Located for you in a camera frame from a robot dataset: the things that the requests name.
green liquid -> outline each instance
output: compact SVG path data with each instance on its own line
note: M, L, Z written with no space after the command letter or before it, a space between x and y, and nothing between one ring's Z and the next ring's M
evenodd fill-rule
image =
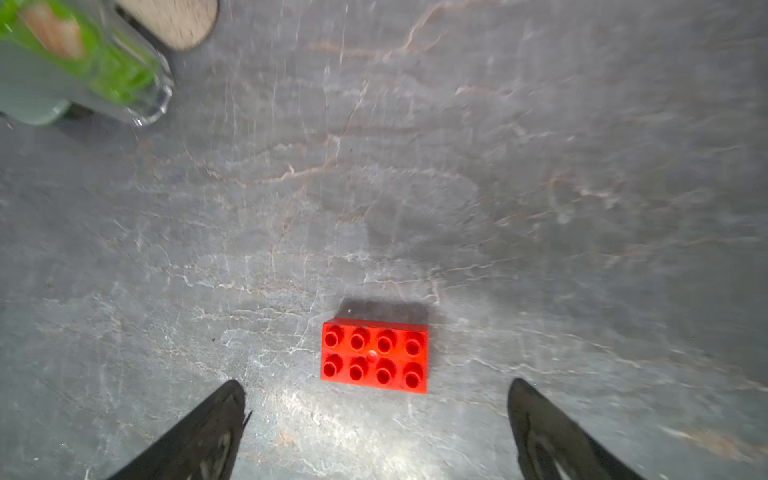
M160 71L160 64L150 52L136 46L119 32L115 40L122 48L104 41L93 22L60 0L44 0L54 15L62 20L74 18L80 25L85 48L83 58L61 58L46 50L17 16L18 10L37 3L34 0L5 0L0 4L0 40L17 45L47 58L75 78L93 77L88 87L113 104L124 106L135 101L137 93L149 86Z

lego stud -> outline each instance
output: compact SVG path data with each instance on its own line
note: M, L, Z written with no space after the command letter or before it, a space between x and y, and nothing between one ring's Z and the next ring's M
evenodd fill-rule
M381 353L388 353L395 346L395 333L392 330L384 330L376 340L376 347Z
M403 370L403 376L406 378L408 388L415 389L422 383L424 369L418 363L409 363Z
M338 325L334 325L328 329L323 341L326 343L326 346L333 348L334 346L339 345L342 338L344 338L344 329Z
M424 345L424 336L421 333L411 332L406 339L406 353L410 356L417 356L420 354L422 345Z
M367 329L362 327L356 328L355 331L352 332L352 336L349 338L349 345L352 347L352 350L359 352L368 344L369 338L370 335L368 334Z
M376 381L386 385L395 376L395 364L391 360L384 359L376 366Z
M362 377L368 373L368 364L366 359L357 357L349 365L349 377L355 382L359 381Z
M323 373L326 374L326 376L334 376L341 370L341 357L336 355L335 353L333 355L328 355L326 357L326 363L323 365Z

toy brick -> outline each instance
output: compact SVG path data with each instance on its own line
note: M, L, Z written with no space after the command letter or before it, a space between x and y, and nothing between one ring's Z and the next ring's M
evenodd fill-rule
M323 324L320 379L427 393L429 327L335 318Z

gray stone floor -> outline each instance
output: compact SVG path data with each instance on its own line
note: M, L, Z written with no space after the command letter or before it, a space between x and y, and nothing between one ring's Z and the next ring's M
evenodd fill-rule
M765 2L222 2L149 129L0 125L1 477L231 377L236 479L520 478L516 376L649 480L766 477ZM427 316L427 396L320 382L345 300Z

stone texture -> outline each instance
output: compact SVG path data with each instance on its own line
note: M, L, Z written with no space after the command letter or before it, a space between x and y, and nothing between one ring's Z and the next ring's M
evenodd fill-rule
M645 478L765 478L765 27L222 0L147 130L3 124L2 477L106 478L236 378L236 479L520 478L524 376ZM344 300L427 316L428 396L319 381Z

